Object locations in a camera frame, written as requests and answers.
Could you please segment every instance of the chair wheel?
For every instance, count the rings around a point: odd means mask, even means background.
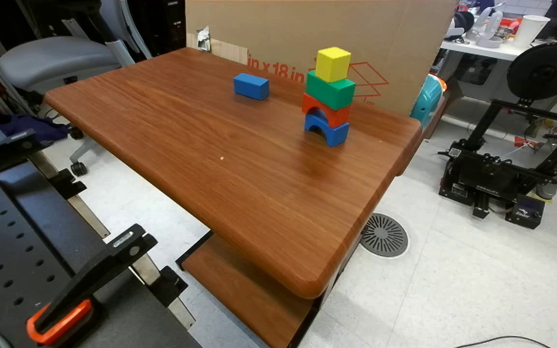
[[[82,176],[87,174],[87,167],[81,163],[81,162],[77,162],[77,163],[73,163],[70,166],[70,170],[73,172],[73,174],[75,174],[76,176]]]
[[[83,134],[83,130],[80,130],[79,128],[76,127],[71,127],[70,128],[70,137],[75,139],[75,140],[79,140],[79,139],[83,139],[85,135]]]

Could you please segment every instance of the stacked block tower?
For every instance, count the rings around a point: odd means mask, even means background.
[[[347,79],[352,54],[338,47],[320,49],[315,70],[307,75],[307,91],[302,101],[305,130],[319,128],[328,146],[347,139],[356,84]]]

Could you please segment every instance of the tile floor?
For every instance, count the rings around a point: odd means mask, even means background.
[[[497,335],[526,335],[557,348],[557,198],[534,231],[485,220],[437,195],[445,158],[436,155],[466,131],[442,125],[423,143],[405,173],[376,208],[403,223],[407,253],[385,260],[358,247],[302,348],[453,348]],[[512,145],[488,139],[488,152]],[[58,168],[80,141],[68,139],[45,152]],[[524,148],[515,163],[538,162]],[[104,149],[87,154],[88,189],[81,196],[108,229],[119,233],[140,223],[158,241],[150,255],[170,265],[207,227]],[[186,273],[182,299],[197,319],[190,333],[204,348],[265,345],[203,286]],[[488,348],[530,348],[498,341]]]

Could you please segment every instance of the white cup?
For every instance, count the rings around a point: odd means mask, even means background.
[[[513,46],[518,48],[527,48],[537,38],[545,24],[550,19],[542,15],[525,15],[521,21],[517,35],[513,39]]]

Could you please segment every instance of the circular floor drain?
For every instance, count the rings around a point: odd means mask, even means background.
[[[407,232],[390,216],[373,213],[362,234],[360,244],[375,255],[393,258],[407,250]]]

